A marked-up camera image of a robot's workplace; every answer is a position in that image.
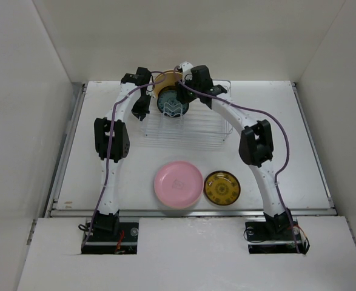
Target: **white panel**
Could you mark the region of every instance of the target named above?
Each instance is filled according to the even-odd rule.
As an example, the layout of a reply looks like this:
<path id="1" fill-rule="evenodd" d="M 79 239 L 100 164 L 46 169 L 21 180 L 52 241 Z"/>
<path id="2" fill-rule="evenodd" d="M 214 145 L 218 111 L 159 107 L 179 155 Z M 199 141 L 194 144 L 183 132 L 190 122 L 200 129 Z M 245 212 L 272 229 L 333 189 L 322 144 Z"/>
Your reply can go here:
<path id="1" fill-rule="evenodd" d="M 346 1 L 298 89 L 335 205 L 356 239 L 356 0 Z"/>
<path id="2" fill-rule="evenodd" d="M 0 290 L 14 290 L 72 86 L 30 0 L 0 0 Z"/>
<path id="3" fill-rule="evenodd" d="M 72 81 L 182 59 L 217 78 L 298 80 L 344 0 L 35 0 Z"/>
<path id="4" fill-rule="evenodd" d="M 18 291 L 356 290 L 343 217 L 299 218 L 303 255 L 250 255 L 243 218 L 141 219 L 137 255 L 80 255 L 84 218 L 39 219 Z"/>
<path id="5" fill-rule="evenodd" d="M 102 118 L 114 104 L 119 93 L 119 82 L 90 82 L 86 91 L 78 127 L 67 164 L 57 209 L 94 209 L 101 187 L 101 161 L 95 152 L 94 120 Z M 280 174 L 280 189 L 291 209 L 327 209 L 327 200 L 314 154 L 290 82 L 286 81 L 234 81 L 232 96 L 237 104 L 267 110 L 276 116 L 286 129 L 291 160 Z M 155 100 L 150 110 L 158 111 Z M 265 118 L 254 115 L 257 120 Z M 187 147 L 150 147 L 139 129 L 139 121 L 129 116 L 127 128 L 130 152 L 120 170 L 118 192 L 121 209 L 169 210 L 159 203 L 153 189 L 157 171 L 166 163 L 177 160 L 190 161 L 205 178 L 216 170 L 227 170 L 241 184 L 241 196 L 230 206 L 216 206 L 203 195 L 190 209 L 195 210 L 256 210 L 263 208 L 256 180 L 248 166 L 238 155 L 240 136 L 234 131 L 222 150 L 188 149 Z M 286 157 L 284 138 L 277 126 L 274 134 L 274 169 L 279 169 Z"/>

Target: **screw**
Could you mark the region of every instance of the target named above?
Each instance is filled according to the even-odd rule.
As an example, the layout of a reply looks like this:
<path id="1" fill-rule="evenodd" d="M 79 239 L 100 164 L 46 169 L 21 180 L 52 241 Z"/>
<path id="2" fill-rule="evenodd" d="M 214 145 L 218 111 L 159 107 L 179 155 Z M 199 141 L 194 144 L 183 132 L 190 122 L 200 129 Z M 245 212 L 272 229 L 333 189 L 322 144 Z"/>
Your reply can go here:
<path id="1" fill-rule="evenodd" d="M 294 226 L 294 234 L 298 235 L 299 233 L 299 228 L 297 226 Z"/>
<path id="2" fill-rule="evenodd" d="M 253 227 L 249 226 L 246 228 L 246 233 L 248 235 L 254 235 L 255 233 L 253 232 Z"/>
<path id="3" fill-rule="evenodd" d="M 138 236 L 138 234 L 139 234 L 139 230 L 136 227 L 134 227 L 130 230 L 130 235 Z"/>

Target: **yellow bowl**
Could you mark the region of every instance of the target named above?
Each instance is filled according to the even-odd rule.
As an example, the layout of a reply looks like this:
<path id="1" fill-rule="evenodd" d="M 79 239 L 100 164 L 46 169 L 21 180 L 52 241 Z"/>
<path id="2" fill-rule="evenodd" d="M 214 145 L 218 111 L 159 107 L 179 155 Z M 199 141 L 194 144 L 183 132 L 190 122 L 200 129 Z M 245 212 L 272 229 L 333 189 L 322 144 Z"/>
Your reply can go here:
<path id="1" fill-rule="evenodd" d="M 175 79 L 175 76 L 173 74 L 173 70 L 165 71 L 164 73 L 166 74 L 166 79 L 162 83 L 155 85 L 155 88 L 153 90 L 153 92 L 156 95 L 156 97 L 159 97 L 159 93 L 160 93 L 160 91 L 162 91 L 162 89 L 164 89 L 166 87 L 169 87 L 169 86 L 175 86 L 176 79 Z M 179 75 L 180 80 L 182 80 L 183 74 L 180 73 L 180 72 L 176 72 L 176 74 Z M 163 75 L 162 74 L 158 75 L 155 78 L 155 82 L 157 82 L 157 81 L 159 81 L 161 79 L 163 79 Z"/>

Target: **white wall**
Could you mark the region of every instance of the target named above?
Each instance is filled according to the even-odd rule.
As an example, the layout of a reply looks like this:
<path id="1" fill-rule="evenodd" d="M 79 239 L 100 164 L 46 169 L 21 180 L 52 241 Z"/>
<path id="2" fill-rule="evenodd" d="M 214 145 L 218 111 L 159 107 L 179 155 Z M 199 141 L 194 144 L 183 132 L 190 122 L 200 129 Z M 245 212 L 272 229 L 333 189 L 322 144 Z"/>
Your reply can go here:
<path id="1" fill-rule="evenodd" d="M 31 0 L 0 0 L 0 290 L 20 276 L 72 87 Z"/>
<path id="2" fill-rule="evenodd" d="M 344 0 L 34 0 L 72 81 L 207 64 L 214 77 L 298 80 Z"/>
<path id="3" fill-rule="evenodd" d="M 346 1 L 298 90 L 335 205 L 356 239 L 356 0 Z"/>

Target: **orange wire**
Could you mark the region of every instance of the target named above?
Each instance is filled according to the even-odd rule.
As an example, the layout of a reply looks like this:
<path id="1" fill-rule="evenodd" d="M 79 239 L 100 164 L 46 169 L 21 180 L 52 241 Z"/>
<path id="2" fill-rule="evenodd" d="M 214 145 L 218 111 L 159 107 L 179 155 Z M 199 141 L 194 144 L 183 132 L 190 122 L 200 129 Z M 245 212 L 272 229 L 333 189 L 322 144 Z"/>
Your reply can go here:
<path id="1" fill-rule="evenodd" d="M 124 236 L 125 236 L 125 233 L 124 233 L 124 231 L 122 231 L 122 232 L 119 234 L 119 241 L 117 242 L 115 252 L 117 252 L 117 251 L 121 248 L 121 242 L 123 241 Z"/>

